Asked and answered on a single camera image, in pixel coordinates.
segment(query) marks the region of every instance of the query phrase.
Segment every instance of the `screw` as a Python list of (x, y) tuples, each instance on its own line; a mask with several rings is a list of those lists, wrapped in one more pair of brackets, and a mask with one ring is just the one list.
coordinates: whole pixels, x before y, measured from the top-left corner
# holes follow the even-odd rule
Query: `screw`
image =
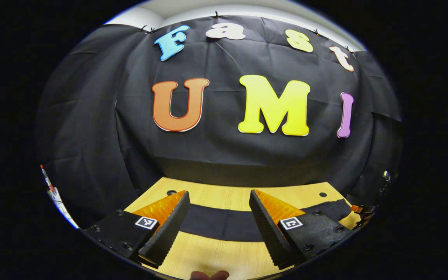
[(126, 249), (128, 249), (128, 250), (132, 250), (132, 247), (131, 247), (129, 244), (127, 244), (126, 242), (124, 242), (124, 243), (122, 244), (122, 247), (123, 247), (123, 248), (126, 248)]

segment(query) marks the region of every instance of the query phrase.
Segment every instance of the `white ceiling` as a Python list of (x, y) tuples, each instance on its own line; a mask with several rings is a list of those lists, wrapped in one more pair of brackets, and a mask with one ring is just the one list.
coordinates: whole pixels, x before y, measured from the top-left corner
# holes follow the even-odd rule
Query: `white ceiling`
[(169, 25), (174, 21), (179, 22), (185, 19), (194, 18), (195, 16), (203, 16), (207, 14), (210, 7), (222, 7), (222, 14), (237, 14), (236, 9), (243, 7), (245, 14), (252, 16), (262, 16), (265, 18), (278, 19), (297, 24), (309, 30), (318, 29), (319, 33), (342, 44), (347, 45), (350, 49), (365, 50), (366, 48), (360, 41), (355, 39), (351, 34), (343, 30), (340, 26), (334, 24), (329, 19), (318, 14), (316, 11), (305, 7), (291, 0), (150, 0), (141, 2), (129, 12), (118, 15), (108, 23), (130, 24), (133, 26), (141, 25), (138, 23), (139, 16), (143, 13), (143, 20), (147, 20), (147, 16), (152, 19), (153, 25), (161, 23), (161, 26)]

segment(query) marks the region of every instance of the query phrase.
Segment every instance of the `table surface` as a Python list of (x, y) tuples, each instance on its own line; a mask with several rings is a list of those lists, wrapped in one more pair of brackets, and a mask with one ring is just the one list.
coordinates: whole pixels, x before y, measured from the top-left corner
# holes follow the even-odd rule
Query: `table surface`
[[(192, 204), (219, 209), (251, 211), (250, 191), (254, 188), (206, 185), (162, 177), (150, 189), (130, 204), (125, 211), (136, 211), (165, 196), (167, 191), (187, 190)], [(344, 199), (329, 183), (301, 186), (267, 187), (256, 189), (272, 195), (299, 209), (322, 202)], [(339, 221), (352, 229), (361, 218), (351, 212)], [(189, 279), (192, 271), (202, 271), (212, 275), (219, 270), (230, 273), (229, 280), (258, 278), (280, 271), (274, 266), (263, 242), (223, 241), (179, 232), (165, 261), (158, 269), (144, 267), (181, 279)]]

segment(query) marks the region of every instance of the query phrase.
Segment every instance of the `letter i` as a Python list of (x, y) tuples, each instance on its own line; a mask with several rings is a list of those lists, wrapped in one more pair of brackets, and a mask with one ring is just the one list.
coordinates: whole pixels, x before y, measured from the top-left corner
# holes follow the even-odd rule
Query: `letter i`
[(342, 92), (340, 97), (343, 101), (343, 114), (341, 117), (341, 126), (336, 135), (338, 138), (347, 138), (350, 135), (350, 118), (352, 116), (352, 104), (354, 103), (354, 98), (346, 92)]

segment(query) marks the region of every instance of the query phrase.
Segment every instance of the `cutout letter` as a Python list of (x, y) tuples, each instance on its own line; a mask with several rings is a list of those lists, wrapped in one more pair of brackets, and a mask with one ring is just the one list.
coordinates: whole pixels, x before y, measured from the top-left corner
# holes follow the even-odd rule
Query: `cutout letter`
[(335, 47), (335, 46), (329, 47), (329, 49), (332, 52), (334, 52), (334, 54), (336, 55), (336, 58), (338, 59), (338, 62), (340, 62), (340, 64), (345, 69), (347, 69), (348, 71), (351, 71), (351, 72), (354, 71), (354, 67), (347, 62), (348, 55), (346, 53), (341, 51), (339, 47)]
[(342, 92), (340, 97), (343, 101), (343, 116), (341, 117), (340, 129), (338, 129), (336, 135), (338, 138), (347, 138), (350, 135), (350, 117), (352, 116), (354, 98), (346, 92)]
[(242, 133), (261, 133), (264, 125), (260, 123), (260, 110), (265, 117), (269, 131), (275, 133), (286, 113), (288, 119), (282, 127), (286, 135), (306, 136), (309, 134), (307, 119), (307, 94), (311, 87), (301, 81), (290, 81), (278, 98), (263, 76), (245, 75), (240, 83), (247, 88), (247, 107), (245, 119), (238, 125)]
[(162, 49), (162, 56), (160, 57), (161, 61), (165, 61), (167, 60), (167, 58), (183, 50), (184, 45), (178, 45), (176, 44), (176, 41), (184, 42), (186, 39), (186, 35), (183, 33), (183, 31), (186, 31), (188, 29), (190, 29), (188, 25), (182, 25), (155, 41), (155, 44), (158, 44), (160, 46), (160, 49)]
[(314, 50), (314, 47), (309, 43), (309, 37), (305, 34), (295, 30), (286, 30), (285, 33), (286, 36), (288, 36), (288, 39), (286, 40), (295, 49), (306, 51), (308, 53), (311, 53)]
[(164, 131), (188, 131), (194, 128), (201, 117), (201, 106), (203, 103), (203, 89), (210, 81), (202, 78), (189, 79), (184, 86), (189, 89), (188, 112), (183, 117), (174, 117), (170, 113), (172, 91), (176, 89), (177, 83), (168, 81), (153, 85), (151, 88), (155, 93), (153, 100), (153, 120), (158, 127)]
[(212, 25), (212, 30), (205, 33), (210, 38), (224, 38), (240, 40), (245, 37), (243, 26), (236, 23), (217, 23)]

